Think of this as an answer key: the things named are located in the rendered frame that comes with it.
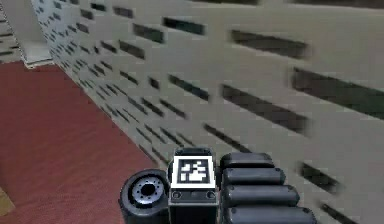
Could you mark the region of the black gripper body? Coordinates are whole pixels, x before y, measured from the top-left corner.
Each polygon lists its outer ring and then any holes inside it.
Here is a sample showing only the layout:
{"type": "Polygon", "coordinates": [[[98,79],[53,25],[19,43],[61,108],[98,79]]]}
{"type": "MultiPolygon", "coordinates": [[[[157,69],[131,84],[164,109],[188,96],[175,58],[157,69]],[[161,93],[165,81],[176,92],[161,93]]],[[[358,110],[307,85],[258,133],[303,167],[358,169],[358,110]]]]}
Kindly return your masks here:
{"type": "Polygon", "coordinates": [[[166,172],[146,169],[128,178],[118,199],[123,224],[169,224],[166,172]]]}

